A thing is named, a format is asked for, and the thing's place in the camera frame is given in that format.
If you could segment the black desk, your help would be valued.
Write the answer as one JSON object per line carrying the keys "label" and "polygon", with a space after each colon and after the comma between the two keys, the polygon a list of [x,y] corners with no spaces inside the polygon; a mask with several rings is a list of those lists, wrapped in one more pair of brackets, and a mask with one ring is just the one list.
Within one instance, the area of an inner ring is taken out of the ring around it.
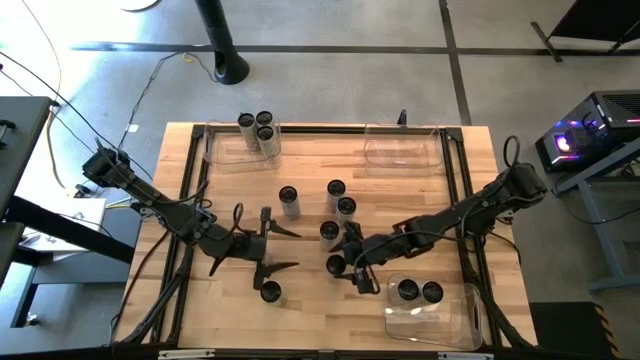
{"label": "black desk", "polygon": [[[52,261],[53,255],[20,246],[26,225],[41,225],[34,213],[37,205],[15,194],[24,170],[36,146],[50,109],[55,106],[48,97],[0,96],[0,287],[14,262],[32,268],[11,326],[21,328],[38,289],[33,281],[37,268]],[[129,264],[134,248],[105,231],[96,235],[80,235],[80,245],[87,250]]]}

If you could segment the clear plastic bin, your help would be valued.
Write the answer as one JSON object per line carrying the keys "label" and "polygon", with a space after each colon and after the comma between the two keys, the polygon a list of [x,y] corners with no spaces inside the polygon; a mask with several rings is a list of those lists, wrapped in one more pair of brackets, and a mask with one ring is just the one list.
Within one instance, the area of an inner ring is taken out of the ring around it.
{"label": "clear plastic bin", "polygon": [[[395,305],[391,291],[402,279],[414,280],[419,288],[415,304]],[[386,284],[385,330],[395,339],[476,350],[483,344],[481,299],[470,283],[443,284],[444,297],[432,304],[422,296],[425,282],[435,281],[404,274],[392,275]]]}
{"label": "clear plastic bin", "polygon": [[363,153],[370,177],[427,177],[437,173],[443,163],[440,128],[367,124]]}
{"label": "clear plastic bin", "polygon": [[207,123],[203,158],[217,173],[276,170],[281,164],[281,128],[278,124],[273,128],[278,132],[281,150],[277,157],[265,158],[261,150],[248,150],[238,124]]}

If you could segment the black tower floor stand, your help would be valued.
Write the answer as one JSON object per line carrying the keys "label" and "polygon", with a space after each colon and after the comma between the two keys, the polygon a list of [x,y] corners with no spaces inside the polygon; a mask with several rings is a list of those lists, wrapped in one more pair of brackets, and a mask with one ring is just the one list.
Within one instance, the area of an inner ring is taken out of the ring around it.
{"label": "black tower floor stand", "polygon": [[224,85],[242,82],[250,72],[233,43],[221,0],[195,0],[214,51],[215,79]]}

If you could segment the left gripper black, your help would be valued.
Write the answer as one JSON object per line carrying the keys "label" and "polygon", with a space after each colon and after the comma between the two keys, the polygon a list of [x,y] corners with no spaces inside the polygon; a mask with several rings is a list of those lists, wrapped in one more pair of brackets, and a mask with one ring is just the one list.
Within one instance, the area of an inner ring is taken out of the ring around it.
{"label": "left gripper black", "polygon": [[238,233],[234,234],[234,239],[238,243],[238,249],[234,250],[232,255],[256,263],[253,275],[253,289],[261,290],[265,278],[271,277],[278,271],[298,265],[298,262],[268,264],[266,250],[268,232],[296,238],[300,238],[300,235],[280,226],[275,219],[271,220],[272,209],[270,207],[263,207],[261,209],[260,227],[257,231],[241,230],[240,220],[243,211],[243,206],[236,206],[233,210],[233,222],[238,230]]}

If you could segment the white metal edge bracket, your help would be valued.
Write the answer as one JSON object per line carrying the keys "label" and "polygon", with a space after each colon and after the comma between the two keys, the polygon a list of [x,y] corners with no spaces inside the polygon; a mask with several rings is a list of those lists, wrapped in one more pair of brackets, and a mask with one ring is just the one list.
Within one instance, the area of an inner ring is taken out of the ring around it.
{"label": "white metal edge bracket", "polygon": [[214,349],[172,349],[160,351],[157,360],[204,360],[215,356]]}
{"label": "white metal edge bracket", "polygon": [[437,360],[495,360],[493,354],[473,352],[438,352]]}

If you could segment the black mat with hazard stripes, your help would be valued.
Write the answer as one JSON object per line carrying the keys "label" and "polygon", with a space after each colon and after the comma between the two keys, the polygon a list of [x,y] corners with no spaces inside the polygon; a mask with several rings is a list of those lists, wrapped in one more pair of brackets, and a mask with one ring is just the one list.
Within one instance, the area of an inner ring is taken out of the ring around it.
{"label": "black mat with hazard stripes", "polygon": [[532,302],[530,312],[539,345],[550,351],[621,357],[604,308],[594,302]]}

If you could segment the grey metal cart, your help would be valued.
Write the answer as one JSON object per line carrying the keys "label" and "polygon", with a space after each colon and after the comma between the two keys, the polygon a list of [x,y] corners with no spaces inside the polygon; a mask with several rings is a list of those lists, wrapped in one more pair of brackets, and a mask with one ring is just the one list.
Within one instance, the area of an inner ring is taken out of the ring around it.
{"label": "grey metal cart", "polygon": [[557,197],[574,195],[585,214],[574,218],[596,234],[608,275],[592,293],[640,287],[640,139],[553,183]]}

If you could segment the computer case with RGB lights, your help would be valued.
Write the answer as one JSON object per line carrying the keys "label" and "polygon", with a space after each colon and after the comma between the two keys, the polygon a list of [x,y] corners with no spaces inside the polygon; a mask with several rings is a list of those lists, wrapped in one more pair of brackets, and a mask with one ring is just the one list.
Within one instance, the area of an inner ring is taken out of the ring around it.
{"label": "computer case with RGB lights", "polygon": [[640,137],[640,90],[594,91],[535,143],[547,173],[580,171]]}

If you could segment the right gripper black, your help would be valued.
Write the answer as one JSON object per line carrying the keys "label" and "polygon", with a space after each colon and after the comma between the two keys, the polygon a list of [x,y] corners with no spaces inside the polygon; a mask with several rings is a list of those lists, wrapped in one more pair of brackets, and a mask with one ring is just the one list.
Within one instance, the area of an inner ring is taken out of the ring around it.
{"label": "right gripper black", "polygon": [[[371,268],[371,264],[377,263],[376,259],[369,260],[374,251],[380,248],[385,243],[385,236],[381,234],[375,234],[368,238],[364,238],[361,226],[359,223],[350,222],[349,230],[355,236],[361,244],[361,252],[354,259],[353,267],[354,273],[343,273],[333,275],[336,279],[344,279],[349,281],[355,281],[355,285],[360,294],[374,294],[380,293],[379,282]],[[329,252],[334,253],[338,251],[352,252],[355,245],[354,240],[343,239],[330,248]]]}

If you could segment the white sheet under desk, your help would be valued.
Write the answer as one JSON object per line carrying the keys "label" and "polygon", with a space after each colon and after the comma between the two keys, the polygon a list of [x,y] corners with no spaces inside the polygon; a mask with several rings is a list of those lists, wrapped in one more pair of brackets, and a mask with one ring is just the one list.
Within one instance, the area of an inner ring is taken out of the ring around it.
{"label": "white sheet under desk", "polygon": [[86,252],[78,243],[80,235],[96,235],[102,230],[106,211],[103,198],[50,198],[36,203],[36,220],[41,225],[26,225],[21,246],[54,256]]}

